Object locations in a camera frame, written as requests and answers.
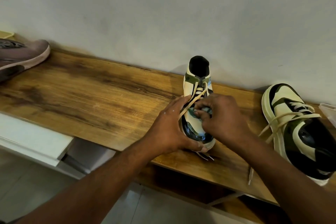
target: wall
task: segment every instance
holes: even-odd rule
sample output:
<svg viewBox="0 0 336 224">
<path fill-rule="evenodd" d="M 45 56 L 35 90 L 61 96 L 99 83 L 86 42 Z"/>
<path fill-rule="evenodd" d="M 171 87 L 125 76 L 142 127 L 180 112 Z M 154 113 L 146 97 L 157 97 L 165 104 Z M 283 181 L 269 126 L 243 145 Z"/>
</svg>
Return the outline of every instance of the wall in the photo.
<svg viewBox="0 0 336 224">
<path fill-rule="evenodd" d="M 0 29 L 177 73 L 203 55 L 213 81 L 336 104 L 336 0 L 0 0 Z"/>
</svg>

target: hand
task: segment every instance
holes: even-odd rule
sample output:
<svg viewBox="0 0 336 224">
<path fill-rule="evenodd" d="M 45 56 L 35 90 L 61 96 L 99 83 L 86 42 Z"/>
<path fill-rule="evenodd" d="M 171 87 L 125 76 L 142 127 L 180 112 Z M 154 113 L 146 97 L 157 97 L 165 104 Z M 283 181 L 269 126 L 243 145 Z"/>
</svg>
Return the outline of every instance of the hand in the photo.
<svg viewBox="0 0 336 224">
<path fill-rule="evenodd" d="M 200 110 L 205 106 L 212 109 L 211 118 L 207 112 Z M 195 109 L 195 115 L 202 120 L 204 131 L 233 151 L 244 145 L 244 140 L 253 134 L 232 96 L 210 94 L 199 100 Z"/>
<path fill-rule="evenodd" d="M 149 142 L 150 147 L 155 154 L 161 155 L 171 153 L 179 149 L 189 149 L 192 151 L 206 152 L 207 148 L 198 141 L 185 136 L 179 128 L 179 114 L 184 106 L 190 100 L 189 96 L 181 96 L 171 101 L 165 109 L 155 119 L 143 140 Z"/>
</svg>

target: forearm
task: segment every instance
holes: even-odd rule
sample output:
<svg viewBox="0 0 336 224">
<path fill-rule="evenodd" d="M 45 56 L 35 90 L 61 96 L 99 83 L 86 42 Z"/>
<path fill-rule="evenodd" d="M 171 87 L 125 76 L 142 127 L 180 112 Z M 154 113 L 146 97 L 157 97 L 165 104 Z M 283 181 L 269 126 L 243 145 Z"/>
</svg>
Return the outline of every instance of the forearm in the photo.
<svg viewBox="0 0 336 224">
<path fill-rule="evenodd" d="M 330 195 L 255 135 L 237 153 L 258 173 L 294 223 L 334 223 Z"/>
<path fill-rule="evenodd" d="M 18 223 L 101 223 L 133 178 L 155 158 L 144 138 Z"/>
</svg>

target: yellow plastic basket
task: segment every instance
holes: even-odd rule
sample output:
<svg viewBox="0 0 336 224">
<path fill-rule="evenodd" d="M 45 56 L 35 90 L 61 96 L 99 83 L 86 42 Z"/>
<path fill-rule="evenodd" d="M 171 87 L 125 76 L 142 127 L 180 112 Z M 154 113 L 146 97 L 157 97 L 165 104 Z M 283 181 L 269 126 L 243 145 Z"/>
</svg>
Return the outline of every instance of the yellow plastic basket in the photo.
<svg viewBox="0 0 336 224">
<path fill-rule="evenodd" d="M 0 31 L 0 38 L 14 40 L 14 33 Z"/>
</svg>

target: person's right hand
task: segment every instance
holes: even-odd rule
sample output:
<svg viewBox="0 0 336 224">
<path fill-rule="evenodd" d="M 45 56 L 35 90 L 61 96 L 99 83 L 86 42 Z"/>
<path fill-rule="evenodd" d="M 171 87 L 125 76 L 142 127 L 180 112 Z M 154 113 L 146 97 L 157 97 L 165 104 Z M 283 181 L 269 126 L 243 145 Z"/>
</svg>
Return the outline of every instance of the person's right hand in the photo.
<svg viewBox="0 0 336 224">
<path fill-rule="evenodd" d="M 211 118 L 207 112 L 200 110 L 205 106 L 212 109 Z M 254 135 L 232 96 L 210 94 L 196 102 L 194 110 L 202 120 L 204 131 L 233 151 L 239 150 L 246 139 Z"/>
</svg>

